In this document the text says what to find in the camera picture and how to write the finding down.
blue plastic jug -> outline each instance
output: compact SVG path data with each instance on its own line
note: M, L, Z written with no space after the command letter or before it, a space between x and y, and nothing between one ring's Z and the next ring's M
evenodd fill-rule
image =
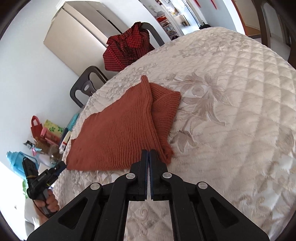
M29 155L26 155L22 152L7 152L6 157L8 161L10 162L10 166L15 174L17 174L22 179L26 180L26 175L24 172L24 168L22 167L22 161L24 158L29 157L35 160L35 165L37 169L39 168L39 164L37 160Z

silver screw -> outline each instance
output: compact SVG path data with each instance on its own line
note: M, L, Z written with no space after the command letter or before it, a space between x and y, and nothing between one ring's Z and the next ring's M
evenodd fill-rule
M130 172L130 173L128 173L128 174L126 175L126 178L127 178L127 179L134 179L135 176L136 176L135 174L133 174L133 173Z
M199 187L200 189L206 189L206 188L207 188L207 184L204 183L204 182L201 182L201 183L198 184L198 187Z
M91 189L92 190L98 190L99 188L100 188L100 184L98 184L98 183L91 184Z
M163 177L164 177L164 178L171 178L171 177L172 177L172 174L169 173L169 172L165 172L165 173L163 174Z

red hanging ribbon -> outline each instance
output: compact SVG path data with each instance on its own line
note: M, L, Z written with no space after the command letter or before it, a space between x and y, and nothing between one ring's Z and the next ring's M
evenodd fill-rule
M214 0L211 0L211 2L213 3L215 9L217 10L218 8L216 7L216 4L214 3Z
M198 7L201 7L197 0L194 0Z

black cable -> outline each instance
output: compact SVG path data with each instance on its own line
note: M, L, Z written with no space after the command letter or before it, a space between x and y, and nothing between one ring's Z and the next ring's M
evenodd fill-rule
M38 208L38 210L47 218L47 216L44 214L44 212L41 211L41 209L36 205L35 201L33 200L33 203L35 204L35 206Z

orange knit sweater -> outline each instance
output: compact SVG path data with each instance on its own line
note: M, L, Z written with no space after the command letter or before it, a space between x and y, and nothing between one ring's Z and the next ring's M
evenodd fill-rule
M102 112L89 116L72 140L67 169L125 169L140 160L141 150L157 150L170 163L167 138L180 102L180 93L149 83L146 76Z

